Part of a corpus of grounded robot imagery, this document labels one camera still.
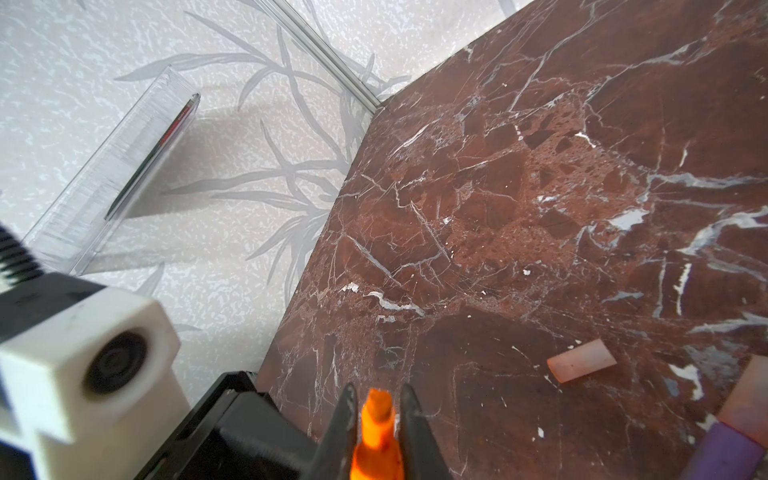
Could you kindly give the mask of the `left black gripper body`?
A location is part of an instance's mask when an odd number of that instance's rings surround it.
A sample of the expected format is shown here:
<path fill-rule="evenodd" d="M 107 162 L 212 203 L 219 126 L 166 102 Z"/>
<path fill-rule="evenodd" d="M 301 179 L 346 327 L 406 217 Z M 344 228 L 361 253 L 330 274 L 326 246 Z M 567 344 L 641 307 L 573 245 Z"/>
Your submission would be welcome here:
<path fill-rule="evenodd" d="M 256 374 L 222 374 L 138 479 L 298 479 L 317 444 L 285 418 Z"/>

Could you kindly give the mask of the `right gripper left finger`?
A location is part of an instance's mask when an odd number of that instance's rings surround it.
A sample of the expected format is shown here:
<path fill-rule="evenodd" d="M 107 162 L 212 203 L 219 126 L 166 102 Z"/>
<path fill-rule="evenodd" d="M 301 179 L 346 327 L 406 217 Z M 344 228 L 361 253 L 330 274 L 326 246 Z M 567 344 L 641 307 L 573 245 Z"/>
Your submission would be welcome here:
<path fill-rule="evenodd" d="M 350 478 L 352 459 L 358 438 L 358 395 L 347 383 L 341 390 L 330 423 L 323 434 L 307 470 L 306 479 L 346 480 Z"/>

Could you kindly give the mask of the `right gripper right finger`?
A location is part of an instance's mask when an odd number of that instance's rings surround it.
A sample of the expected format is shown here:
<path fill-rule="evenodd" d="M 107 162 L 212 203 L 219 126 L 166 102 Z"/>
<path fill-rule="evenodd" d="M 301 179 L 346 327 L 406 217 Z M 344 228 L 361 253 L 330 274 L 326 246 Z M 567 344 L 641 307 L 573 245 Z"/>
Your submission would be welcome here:
<path fill-rule="evenodd" d="M 409 384 L 404 384 L 400 393 L 398 441 L 405 479 L 452 479 L 418 397 Z"/>

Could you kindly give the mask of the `orange pen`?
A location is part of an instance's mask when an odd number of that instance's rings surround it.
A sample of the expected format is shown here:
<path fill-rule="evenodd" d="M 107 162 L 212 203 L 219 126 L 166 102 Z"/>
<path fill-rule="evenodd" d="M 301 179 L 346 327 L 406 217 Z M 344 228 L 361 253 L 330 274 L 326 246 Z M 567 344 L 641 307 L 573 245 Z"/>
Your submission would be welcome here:
<path fill-rule="evenodd" d="M 360 416 L 361 441 L 353 451 L 350 479 L 405 478 L 400 445 L 395 437 L 395 419 L 391 394 L 370 389 Z"/>

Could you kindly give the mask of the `pink pen cap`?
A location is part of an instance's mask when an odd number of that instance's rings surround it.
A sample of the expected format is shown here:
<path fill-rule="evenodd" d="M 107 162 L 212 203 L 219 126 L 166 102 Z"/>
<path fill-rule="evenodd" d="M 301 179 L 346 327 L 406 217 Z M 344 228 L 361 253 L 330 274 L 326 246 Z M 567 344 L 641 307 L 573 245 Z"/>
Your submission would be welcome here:
<path fill-rule="evenodd" d="M 612 367 L 617 360 L 601 339 L 582 344 L 547 360 L 547 366 L 559 383 L 567 383 Z"/>
<path fill-rule="evenodd" d="M 767 449 L 767 358 L 753 355 L 717 419 Z"/>

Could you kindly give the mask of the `purple marker pen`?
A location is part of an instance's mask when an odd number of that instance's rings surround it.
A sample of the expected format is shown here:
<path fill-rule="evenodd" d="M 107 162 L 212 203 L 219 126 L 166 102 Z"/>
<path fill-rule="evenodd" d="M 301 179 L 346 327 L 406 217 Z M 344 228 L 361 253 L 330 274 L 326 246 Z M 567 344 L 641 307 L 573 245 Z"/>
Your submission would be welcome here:
<path fill-rule="evenodd" d="M 752 479 L 766 449 L 737 430 L 714 424 L 679 476 L 680 480 Z"/>

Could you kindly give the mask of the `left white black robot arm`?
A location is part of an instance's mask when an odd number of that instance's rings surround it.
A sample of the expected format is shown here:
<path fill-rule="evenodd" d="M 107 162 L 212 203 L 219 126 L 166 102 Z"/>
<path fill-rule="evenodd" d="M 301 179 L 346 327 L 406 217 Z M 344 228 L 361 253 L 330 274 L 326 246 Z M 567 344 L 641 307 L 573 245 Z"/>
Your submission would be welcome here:
<path fill-rule="evenodd" d="M 39 479 L 296 479 L 315 447 L 222 376 L 191 405 L 177 332 L 154 299 L 43 270 L 1 235 L 1 441 Z"/>

